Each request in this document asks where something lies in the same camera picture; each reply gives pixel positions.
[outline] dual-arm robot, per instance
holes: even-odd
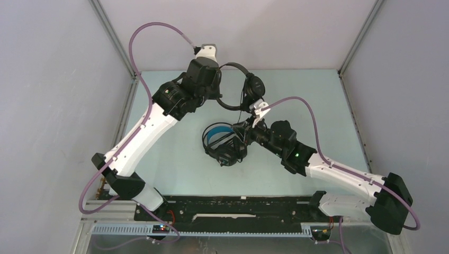
[[[309,203],[316,216],[342,215],[360,219],[370,218],[374,225],[385,232],[391,234],[401,232],[408,210],[381,187],[373,185],[373,181],[376,181],[388,187],[411,205],[412,198],[401,177],[393,173],[390,173],[388,177],[364,173],[327,157],[325,158],[328,161],[324,161],[315,148],[296,139],[297,133],[291,129],[288,121],[274,122],[268,128],[263,117],[270,109],[264,110],[268,104],[262,98],[265,88],[261,87],[263,86],[261,82],[256,82],[256,87],[253,89],[243,91],[244,98],[237,109],[224,104],[220,100],[221,71],[215,58],[216,50],[214,44],[197,48],[196,57],[190,62],[187,72],[161,85],[153,95],[148,119],[139,120],[123,140],[105,155],[99,153],[94,155],[92,162],[97,169],[102,168],[106,161],[112,159],[112,163],[102,174],[118,195],[125,199],[132,199],[151,211],[163,205],[163,197],[156,189],[146,184],[134,172],[134,169],[145,153],[168,129],[187,113],[194,113],[206,100],[213,99],[228,110],[243,110],[252,114],[247,120],[231,126],[243,143],[241,147],[235,147],[235,149],[244,149],[246,155],[246,147],[256,142],[278,156],[281,159],[281,165],[290,173],[321,179],[354,194],[354,196],[343,196],[316,192]],[[114,156],[137,128],[141,130],[119,155]],[[219,157],[217,161],[220,164],[223,163]],[[336,166],[344,166],[349,172],[337,170]],[[362,180],[350,174],[351,172],[363,175],[371,181]]]

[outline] white table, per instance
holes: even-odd
[[[176,78],[180,71],[144,71],[143,78],[152,93],[161,84]],[[325,155],[368,172],[346,98],[336,70],[257,70],[266,86],[265,101],[273,103],[288,96],[308,101],[315,113],[320,143]],[[223,101],[238,105],[245,76],[238,70],[224,70],[220,85]],[[207,101],[194,114],[186,115],[168,130],[143,157],[136,172],[164,195],[312,195],[315,191],[343,194],[343,190],[321,180],[292,175],[281,160],[253,143],[242,163],[220,167],[204,153],[201,133],[214,122],[235,123],[239,113],[227,111],[216,101]],[[148,105],[139,84],[127,132]],[[243,112],[241,119],[249,114]],[[277,120],[288,120],[300,142],[316,147],[313,125],[307,108],[299,101],[274,107],[266,116],[268,127]]]

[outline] white wall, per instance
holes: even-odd
[[[87,0],[1,1],[0,82],[0,253],[68,253],[130,78]]]
[[[401,175],[414,198],[414,253],[447,252],[447,10],[448,1],[386,1],[344,78],[373,170]]]
[[[248,69],[338,69],[375,0],[128,0],[101,1],[128,49],[144,23],[172,24],[194,43],[215,43],[220,63]],[[135,40],[142,70],[184,70],[193,51],[166,28]]]

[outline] black headphones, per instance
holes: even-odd
[[[241,104],[239,106],[229,106],[226,103],[224,103],[221,99],[217,99],[217,102],[224,107],[227,110],[232,111],[246,111],[248,113],[251,112],[249,109],[249,106],[256,102],[258,99],[262,98],[262,96],[265,95],[265,85],[262,82],[262,80],[255,76],[253,73],[249,72],[243,65],[236,63],[236,62],[229,62],[227,64],[224,64],[223,66],[232,66],[237,69],[239,69],[243,74],[245,74],[245,83],[243,84],[243,90],[242,90],[242,98]]]
[[[230,126],[231,124],[224,122],[213,123],[203,131],[201,136],[205,153],[217,160],[220,166],[232,166],[237,162],[241,162],[248,154],[246,145],[241,141],[240,137],[234,133]],[[215,141],[210,142],[212,136],[218,133],[226,134]],[[215,149],[212,148],[225,139],[228,140],[219,144]]]

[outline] blue headband padding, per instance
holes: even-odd
[[[221,133],[221,132],[229,133],[229,132],[234,132],[234,131],[231,129],[231,127],[228,127],[228,126],[217,126],[217,127],[214,127],[214,128],[212,128],[208,132],[208,144],[209,144],[209,141],[210,141],[212,136],[214,136],[215,134]]]

